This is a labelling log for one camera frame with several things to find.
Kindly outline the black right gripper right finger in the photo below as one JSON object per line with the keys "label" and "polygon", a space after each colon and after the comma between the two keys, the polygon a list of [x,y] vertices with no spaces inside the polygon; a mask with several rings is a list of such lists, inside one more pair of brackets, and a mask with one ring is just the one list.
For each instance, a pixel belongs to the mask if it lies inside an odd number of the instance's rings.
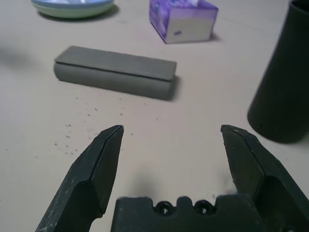
{"label": "black right gripper right finger", "polygon": [[222,125],[238,193],[250,195],[269,232],[307,232],[309,201],[281,162],[244,129]]}

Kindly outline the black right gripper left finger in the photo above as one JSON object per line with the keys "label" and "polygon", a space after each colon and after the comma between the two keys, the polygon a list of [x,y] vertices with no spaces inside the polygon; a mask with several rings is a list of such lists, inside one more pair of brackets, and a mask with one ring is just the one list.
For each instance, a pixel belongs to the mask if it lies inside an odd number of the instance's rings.
{"label": "black right gripper left finger", "polygon": [[103,130],[71,165],[38,232],[87,232],[101,218],[112,193],[124,127]]}

